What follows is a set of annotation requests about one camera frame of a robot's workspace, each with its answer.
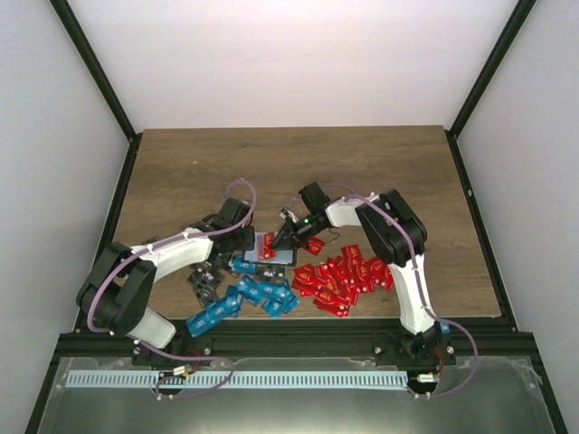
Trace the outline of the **black card holder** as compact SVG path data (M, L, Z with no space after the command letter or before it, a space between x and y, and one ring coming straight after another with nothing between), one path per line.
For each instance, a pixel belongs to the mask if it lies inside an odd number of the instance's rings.
M258 264L273 264L281 266L295 266L297 253L295 250L274 250L271 243L275 240L277 232L256 232L252 250L245 250L242 254L244 262Z

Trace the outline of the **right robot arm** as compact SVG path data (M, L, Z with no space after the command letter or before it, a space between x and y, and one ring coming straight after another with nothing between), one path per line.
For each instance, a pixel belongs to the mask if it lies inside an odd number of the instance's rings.
M295 250L306 247L311 237L324 230L362 228L374 254L394 278L401 352L410 363L426 362L440 342L441 328L432 311L424 272L427 230L408 202L395 189L367 197L351 193L331 199L317 183L302 188L299 196L308 215L299 218L289 208L282 209L284 223L271 247Z

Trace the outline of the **red VIP card front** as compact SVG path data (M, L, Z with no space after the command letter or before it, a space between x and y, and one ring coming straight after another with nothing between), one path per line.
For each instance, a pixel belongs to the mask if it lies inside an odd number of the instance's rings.
M260 237L260 246L258 249L259 260L274 259L276 257L276 250L272 248L272 243L276 238L274 231L266 232Z

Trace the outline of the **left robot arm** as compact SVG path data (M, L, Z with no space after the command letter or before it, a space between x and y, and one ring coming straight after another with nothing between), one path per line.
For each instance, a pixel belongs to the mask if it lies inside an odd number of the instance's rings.
M152 287L180 269L246 249L253 236L252 214L249 204L228 198L216 215L172 237L133 247L111 243L76 297L89 329L137 339L152 346L161 363L178 363L185 343L170 321L147 307Z

